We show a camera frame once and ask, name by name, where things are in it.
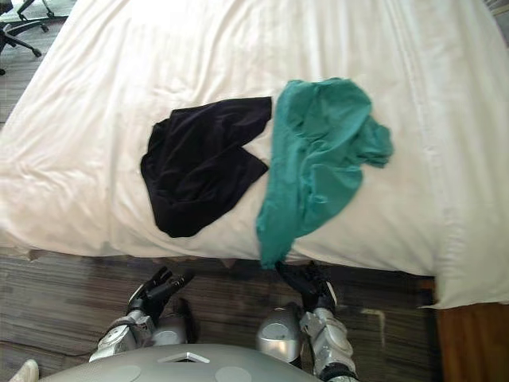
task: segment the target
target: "white duvet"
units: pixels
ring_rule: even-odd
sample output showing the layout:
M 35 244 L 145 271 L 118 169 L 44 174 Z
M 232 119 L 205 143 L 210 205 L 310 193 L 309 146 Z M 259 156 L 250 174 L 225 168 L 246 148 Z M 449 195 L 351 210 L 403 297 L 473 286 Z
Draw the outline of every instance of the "white duvet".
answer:
M 267 175 L 196 236 L 157 230 L 152 126 L 334 76 L 395 152 L 289 257 L 436 275 L 439 307 L 509 300 L 509 59 L 480 0 L 79 0 L 2 132 L 3 245 L 257 259 Z M 247 146 L 267 163 L 271 131 Z

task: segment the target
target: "dark wood flooring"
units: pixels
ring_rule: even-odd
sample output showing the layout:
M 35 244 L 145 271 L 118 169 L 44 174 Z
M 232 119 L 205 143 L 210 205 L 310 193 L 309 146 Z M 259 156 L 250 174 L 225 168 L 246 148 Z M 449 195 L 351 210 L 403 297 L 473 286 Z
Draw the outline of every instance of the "dark wood flooring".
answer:
M 277 274 L 258 262 L 228 269 L 217 259 L 158 260 L 175 272 L 191 267 L 197 277 L 181 292 L 200 323 L 200 342 L 254 347 L 263 318 L 276 306 L 299 301 Z M 111 321 L 123 315 L 139 283 L 161 266 L 128 256 L 84 258 L 45 253 L 28 262 L 0 256 L 0 338 L 48 351 L 2 344 L 0 380 L 32 357 L 47 376 L 85 362 L 52 351 L 83 353 L 95 347 Z M 362 380 L 441 380 L 434 311 L 418 278 L 399 272 L 330 267 L 343 304 L 337 314 L 349 329 Z M 379 310 L 379 316 L 369 314 Z

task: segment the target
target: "teal shirt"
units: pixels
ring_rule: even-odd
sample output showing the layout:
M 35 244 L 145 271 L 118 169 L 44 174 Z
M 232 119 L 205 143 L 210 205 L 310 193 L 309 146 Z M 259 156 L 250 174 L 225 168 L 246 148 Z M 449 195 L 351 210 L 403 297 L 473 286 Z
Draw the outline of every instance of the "teal shirt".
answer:
M 262 265 L 284 260 L 295 238 L 340 212 L 360 187 L 360 165 L 384 167 L 389 130 L 350 80 L 290 81 L 276 106 L 269 184 L 256 221 Z

